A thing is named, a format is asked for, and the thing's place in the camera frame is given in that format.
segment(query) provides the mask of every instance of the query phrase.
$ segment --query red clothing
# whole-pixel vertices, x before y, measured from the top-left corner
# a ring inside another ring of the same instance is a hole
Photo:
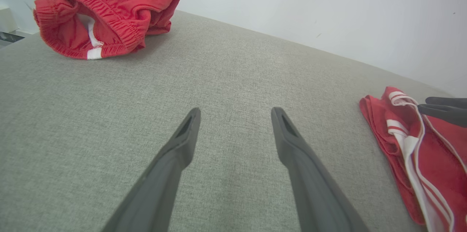
[[[394,87],[380,100],[361,99],[360,110],[412,219],[430,232],[467,231],[467,129],[420,114],[417,102]]]
[[[143,49],[146,34],[169,32],[179,1],[37,0],[34,18],[58,53],[100,59]]]

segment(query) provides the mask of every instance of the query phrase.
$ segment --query fabric texture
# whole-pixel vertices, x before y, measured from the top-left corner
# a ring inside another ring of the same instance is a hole
[[[282,107],[373,232],[410,218],[359,100],[399,85],[387,71],[176,11],[168,34],[101,61],[40,36],[0,49],[0,231],[99,231],[193,107],[201,125],[170,231],[300,231],[271,108]]]
[[[180,0],[37,0],[34,18],[44,42],[77,59],[136,52],[145,35],[170,31]]]
[[[429,232],[467,231],[467,129],[422,115],[417,105],[394,87],[360,100],[414,221]]]

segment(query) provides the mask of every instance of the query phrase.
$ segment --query red cloth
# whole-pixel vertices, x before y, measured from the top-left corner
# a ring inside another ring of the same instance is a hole
[[[169,32],[179,1],[37,0],[34,18],[56,52],[100,59],[143,49],[146,34]]]
[[[467,231],[467,129],[422,115],[416,105],[394,87],[387,87],[380,100],[372,96],[360,100],[360,110],[391,165],[412,219],[423,224],[427,217],[431,231]],[[410,157],[404,160],[401,149],[411,151]],[[408,172],[415,178],[409,180]],[[420,200],[425,207],[420,207]],[[441,230],[433,219],[440,220]]]

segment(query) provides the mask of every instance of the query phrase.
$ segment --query white stripe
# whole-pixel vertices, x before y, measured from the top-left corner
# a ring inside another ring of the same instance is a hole
[[[432,199],[433,203],[435,204],[436,208],[439,209],[439,211],[443,214],[444,216],[444,219],[446,220],[446,222],[448,224],[451,223],[451,219],[449,218],[446,210],[444,209],[444,207],[441,206],[441,204],[439,203],[439,201],[437,200],[437,198],[432,194],[432,192],[430,191],[430,189],[427,189],[425,186],[423,186],[423,189],[425,190],[425,193],[427,194],[428,197],[430,197],[430,199]]]
[[[392,99],[392,97],[394,97],[394,96],[396,96],[396,95],[401,95],[401,94],[404,95],[404,96],[406,96],[405,93],[403,93],[403,92],[401,92],[401,91],[393,91],[393,92],[391,92],[391,93],[389,94],[389,99]]]
[[[94,49],[90,49],[87,52],[87,59],[102,59],[102,48],[101,46],[104,45],[102,41],[98,41],[96,39],[96,36],[94,35],[94,24],[96,21],[87,15],[84,14],[77,14],[78,19],[81,21],[83,26],[87,29],[88,31],[88,36],[91,45],[94,47]]]
[[[407,96],[407,95],[400,95],[396,96],[391,99],[391,103],[395,106],[406,105],[406,104],[415,104],[418,105],[418,102],[415,99]]]
[[[399,121],[388,119],[388,120],[386,120],[386,123],[387,123],[387,127],[389,127],[389,126],[399,127],[399,128],[402,129],[406,134],[409,133],[409,131],[408,131],[408,130],[402,125],[402,123],[399,122]]]
[[[443,222],[440,216],[437,214],[433,205],[430,204],[430,201],[427,199],[427,195],[422,188],[419,177],[417,176],[413,161],[412,154],[414,149],[420,143],[420,139],[409,136],[405,138],[400,134],[394,134],[397,144],[399,145],[402,155],[404,157],[405,169],[407,171],[407,177],[412,184],[412,188],[417,197],[420,209],[422,210],[425,223],[427,224],[428,232],[444,232]]]
[[[102,52],[101,47],[90,49],[87,53],[87,59],[102,59],[101,52]]]
[[[420,112],[418,112],[418,109],[417,109],[417,102],[413,99],[413,98],[410,98],[410,97],[407,97],[407,99],[409,99],[410,101],[414,102],[414,103],[409,103],[409,102],[400,102],[399,104],[394,104],[394,105],[408,105],[410,107],[412,107],[412,109],[414,109],[414,111],[417,113],[417,116],[418,116],[418,119],[420,120],[420,123],[421,123],[421,127],[422,127],[422,132],[420,134],[420,140],[422,140],[423,137],[425,137],[425,124],[424,124],[424,121],[422,119],[422,115],[420,114]],[[419,144],[417,144],[417,147],[415,147],[415,152],[414,152],[414,159],[415,159],[415,170],[417,171],[417,175],[418,177],[420,178],[420,181],[426,185],[427,187],[429,187],[433,193],[436,195],[437,198],[439,198],[441,204],[444,206],[444,208],[447,210],[448,212],[448,215],[449,215],[449,218],[447,220],[450,220],[450,224],[449,224],[449,231],[452,232],[452,230],[454,229],[454,214],[452,212],[452,209],[451,207],[449,206],[449,204],[447,203],[446,199],[442,196],[442,194],[439,192],[439,190],[432,184],[430,183],[430,181],[428,181],[423,175],[422,175],[422,172],[420,171],[420,168],[419,168],[419,163],[418,163],[418,155],[419,155],[419,151],[420,151],[420,144],[421,142],[419,142]]]
[[[392,134],[392,135],[394,135],[394,134],[400,134],[400,135],[402,135],[402,136],[404,136],[404,137],[407,137],[407,134],[406,134],[405,132],[399,130],[399,129],[388,129],[387,132],[388,132],[389,134]]]

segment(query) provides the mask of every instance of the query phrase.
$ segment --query gray fabric surface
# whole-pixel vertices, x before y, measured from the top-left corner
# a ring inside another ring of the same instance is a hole
[[[445,93],[317,49],[176,12],[138,53],[0,50],[0,230],[99,231],[193,107],[200,134],[170,231],[299,231],[270,109],[281,106],[372,231],[418,231],[358,108],[394,85]]]

